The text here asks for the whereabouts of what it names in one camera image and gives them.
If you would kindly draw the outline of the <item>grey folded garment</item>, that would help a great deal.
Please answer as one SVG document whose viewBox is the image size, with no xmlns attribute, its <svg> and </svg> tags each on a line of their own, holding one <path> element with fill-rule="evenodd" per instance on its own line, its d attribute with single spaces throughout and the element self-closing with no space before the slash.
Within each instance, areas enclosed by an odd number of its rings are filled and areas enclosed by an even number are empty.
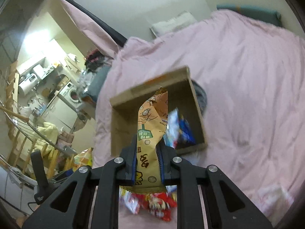
<svg viewBox="0 0 305 229">
<path fill-rule="evenodd" d="M 206 107 L 207 107 L 207 95 L 204 89 L 196 83 L 196 81 L 192 80 L 192 84 L 195 90 L 195 94 L 197 97 L 198 105 L 201 111 L 201 114 L 204 115 Z"/>
</svg>

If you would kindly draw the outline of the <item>pink duvet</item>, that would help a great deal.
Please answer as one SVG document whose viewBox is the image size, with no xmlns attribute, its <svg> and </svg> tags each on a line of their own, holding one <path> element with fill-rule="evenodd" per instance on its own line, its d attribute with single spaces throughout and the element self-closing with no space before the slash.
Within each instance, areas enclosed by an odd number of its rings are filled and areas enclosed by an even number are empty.
<svg viewBox="0 0 305 229">
<path fill-rule="evenodd" d="M 207 95 L 197 164 L 218 166 L 281 228 L 304 197 L 304 39 L 230 10 L 152 42 L 128 39 L 98 97 L 93 166 L 111 159 L 110 99 L 182 66 Z"/>
</svg>

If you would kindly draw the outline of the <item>pile of clothes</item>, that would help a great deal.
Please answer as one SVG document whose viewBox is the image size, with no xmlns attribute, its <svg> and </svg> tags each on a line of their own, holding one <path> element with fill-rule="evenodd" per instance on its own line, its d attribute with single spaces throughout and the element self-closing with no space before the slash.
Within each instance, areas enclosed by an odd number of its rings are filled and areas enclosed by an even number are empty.
<svg viewBox="0 0 305 229">
<path fill-rule="evenodd" d="M 113 59 L 95 49 L 85 58 L 85 67 L 79 75 L 76 92 L 84 102 L 96 104 L 100 90 L 112 67 Z"/>
</svg>

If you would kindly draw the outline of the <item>white washing machine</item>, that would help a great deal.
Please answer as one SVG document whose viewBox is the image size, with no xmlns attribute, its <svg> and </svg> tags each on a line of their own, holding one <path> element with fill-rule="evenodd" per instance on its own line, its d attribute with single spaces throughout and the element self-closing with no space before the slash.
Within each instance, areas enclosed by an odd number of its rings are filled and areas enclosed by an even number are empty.
<svg viewBox="0 0 305 229">
<path fill-rule="evenodd" d="M 58 97 L 75 111 L 79 110 L 82 105 L 81 99 L 76 92 L 76 86 L 71 81 L 61 89 Z"/>
</svg>

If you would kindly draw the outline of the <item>red snack bag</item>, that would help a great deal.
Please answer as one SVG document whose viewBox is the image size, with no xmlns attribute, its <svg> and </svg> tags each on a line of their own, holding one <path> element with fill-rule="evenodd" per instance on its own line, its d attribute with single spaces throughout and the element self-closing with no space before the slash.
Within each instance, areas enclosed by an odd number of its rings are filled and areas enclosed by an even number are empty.
<svg viewBox="0 0 305 229">
<path fill-rule="evenodd" d="M 177 187 L 167 186 L 166 192 L 152 194 L 136 194 L 120 187 L 119 200 L 133 214 L 138 214 L 142 208 L 152 216 L 170 222 L 172 208 L 177 207 Z"/>
</svg>

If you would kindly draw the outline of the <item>blue white snack bag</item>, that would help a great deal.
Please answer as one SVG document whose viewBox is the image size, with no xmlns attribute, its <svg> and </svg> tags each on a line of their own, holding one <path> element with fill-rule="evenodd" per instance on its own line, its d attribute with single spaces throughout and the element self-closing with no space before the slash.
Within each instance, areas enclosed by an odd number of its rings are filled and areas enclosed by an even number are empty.
<svg viewBox="0 0 305 229">
<path fill-rule="evenodd" d="M 195 137 L 188 121 L 175 108 L 168 114 L 168 125 L 163 136 L 166 146 L 179 149 L 196 144 Z"/>
</svg>

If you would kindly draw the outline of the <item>white fluffy pillow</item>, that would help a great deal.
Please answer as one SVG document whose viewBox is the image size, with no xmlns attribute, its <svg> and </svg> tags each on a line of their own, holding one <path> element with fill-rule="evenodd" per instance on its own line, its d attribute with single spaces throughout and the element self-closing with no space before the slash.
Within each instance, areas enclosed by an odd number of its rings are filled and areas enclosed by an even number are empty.
<svg viewBox="0 0 305 229">
<path fill-rule="evenodd" d="M 180 13 L 178 16 L 153 24 L 150 28 L 156 37 L 160 37 L 167 33 L 176 32 L 197 23 L 196 18 L 188 11 Z"/>
</svg>

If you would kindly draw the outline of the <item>teal bolster cushion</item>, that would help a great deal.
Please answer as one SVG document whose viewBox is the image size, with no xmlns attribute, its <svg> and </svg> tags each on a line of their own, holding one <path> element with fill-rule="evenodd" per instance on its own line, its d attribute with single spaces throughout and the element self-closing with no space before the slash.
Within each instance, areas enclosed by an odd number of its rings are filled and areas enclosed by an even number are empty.
<svg viewBox="0 0 305 229">
<path fill-rule="evenodd" d="M 281 14 L 276 10 L 250 6 L 250 5 L 237 6 L 233 4 L 218 4 L 216 8 L 218 10 L 220 9 L 231 10 L 255 20 L 263 21 L 265 23 L 270 23 L 277 27 L 283 27 Z"/>
</svg>

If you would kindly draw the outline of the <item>brown cardboard box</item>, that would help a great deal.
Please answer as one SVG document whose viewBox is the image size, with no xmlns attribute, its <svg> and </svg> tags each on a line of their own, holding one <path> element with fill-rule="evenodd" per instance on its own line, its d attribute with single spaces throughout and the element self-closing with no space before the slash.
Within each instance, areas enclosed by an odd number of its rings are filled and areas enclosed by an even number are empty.
<svg viewBox="0 0 305 229">
<path fill-rule="evenodd" d="M 111 155 L 118 156 L 138 132 L 138 116 L 143 123 L 166 124 L 168 115 L 178 109 L 179 115 L 190 126 L 195 145 L 176 147 L 178 155 L 188 154 L 207 147 L 203 119 L 187 66 L 167 72 L 141 85 L 134 86 L 110 99 L 112 106 Z"/>
</svg>

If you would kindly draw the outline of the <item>yellow orange snack bag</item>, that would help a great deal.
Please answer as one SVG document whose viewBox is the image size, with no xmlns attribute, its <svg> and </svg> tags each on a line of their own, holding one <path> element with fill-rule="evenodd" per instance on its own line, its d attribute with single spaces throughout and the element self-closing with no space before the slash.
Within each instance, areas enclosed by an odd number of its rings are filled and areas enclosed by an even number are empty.
<svg viewBox="0 0 305 229">
<path fill-rule="evenodd" d="M 132 192 L 160 193 L 161 182 L 157 145 L 163 139 L 168 125 L 168 91 L 159 88 L 139 108 L 137 118 L 136 180 Z"/>
</svg>

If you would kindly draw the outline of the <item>wooden drying rack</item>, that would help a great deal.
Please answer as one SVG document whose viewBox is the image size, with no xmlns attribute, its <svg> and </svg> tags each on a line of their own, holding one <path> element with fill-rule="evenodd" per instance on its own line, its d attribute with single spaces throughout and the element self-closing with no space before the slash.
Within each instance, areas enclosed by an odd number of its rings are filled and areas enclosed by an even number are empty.
<svg viewBox="0 0 305 229">
<path fill-rule="evenodd" d="M 4 101 L 1 101 L 1 111 L 4 112 L 8 126 L 8 136 L 12 141 L 12 149 L 8 157 L 8 164 L 19 168 L 22 174 L 33 176 L 34 168 L 31 163 L 31 153 L 37 150 L 39 143 L 42 144 L 40 154 L 42 156 L 43 169 L 46 170 L 47 178 L 50 179 L 59 172 L 60 157 L 63 158 L 63 170 L 73 167 L 74 153 L 58 147 L 41 133 L 30 119 L 18 113 L 18 84 L 19 74 L 17 72 L 17 61 L 1 72 L 4 81 Z"/>
</svg>

